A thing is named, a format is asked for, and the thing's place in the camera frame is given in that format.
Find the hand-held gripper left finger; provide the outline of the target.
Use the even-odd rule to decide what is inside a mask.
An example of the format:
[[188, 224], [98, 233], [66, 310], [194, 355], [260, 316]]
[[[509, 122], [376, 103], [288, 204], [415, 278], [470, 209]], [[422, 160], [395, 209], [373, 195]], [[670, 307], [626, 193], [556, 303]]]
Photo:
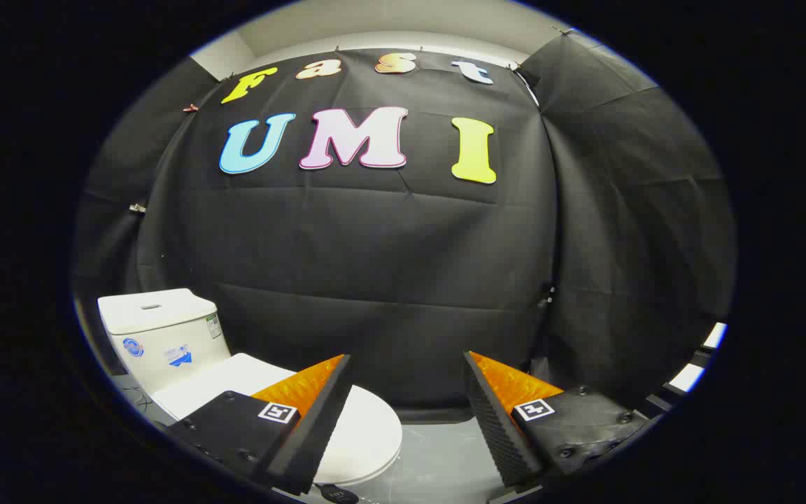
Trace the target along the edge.
[[189, 453], [252, 486], [309, 491], [352, 389], [340, 354], [262, 391], [223, 391], [169, 427]]

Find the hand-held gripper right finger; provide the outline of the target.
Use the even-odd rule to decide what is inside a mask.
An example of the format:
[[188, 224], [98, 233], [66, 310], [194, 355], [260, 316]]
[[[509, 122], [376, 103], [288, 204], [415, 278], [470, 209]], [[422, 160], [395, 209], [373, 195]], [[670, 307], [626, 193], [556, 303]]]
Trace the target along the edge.
[[506, 488], [556, 487], [603, 466], [650, 421], [588, 386], [569, 389], [464, 351], [468, 402]]

